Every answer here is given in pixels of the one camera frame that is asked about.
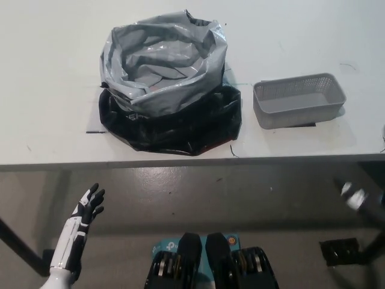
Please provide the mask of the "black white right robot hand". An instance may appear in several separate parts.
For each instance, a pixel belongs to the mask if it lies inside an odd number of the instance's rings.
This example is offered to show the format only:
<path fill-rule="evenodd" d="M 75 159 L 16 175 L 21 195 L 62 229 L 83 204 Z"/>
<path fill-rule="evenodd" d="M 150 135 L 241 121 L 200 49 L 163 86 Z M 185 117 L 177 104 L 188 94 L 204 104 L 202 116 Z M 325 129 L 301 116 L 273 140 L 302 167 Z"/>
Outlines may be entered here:
<path fill-rule="evenodd" d="M 343 181 L 338 178 L 333 180 L 336 188 L 339 190 L 341 198 L 354 211 L 358 211 L 366 201 L 368 194 L 359 185 Z"/>

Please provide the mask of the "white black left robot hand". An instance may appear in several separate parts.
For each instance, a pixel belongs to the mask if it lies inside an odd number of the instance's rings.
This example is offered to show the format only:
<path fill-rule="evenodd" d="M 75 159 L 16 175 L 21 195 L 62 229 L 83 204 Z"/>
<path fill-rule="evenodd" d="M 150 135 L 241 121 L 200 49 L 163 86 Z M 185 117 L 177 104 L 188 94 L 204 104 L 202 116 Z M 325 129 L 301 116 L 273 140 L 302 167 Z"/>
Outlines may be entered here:
<path fill-rule="evenodd" d="M 77 203 L 71 216 L 66 220 L 59 237 L 51 267 L 74 272 L 81 262 L 91 223 L 104 207 L 104 189 L 92 185 Z"/>

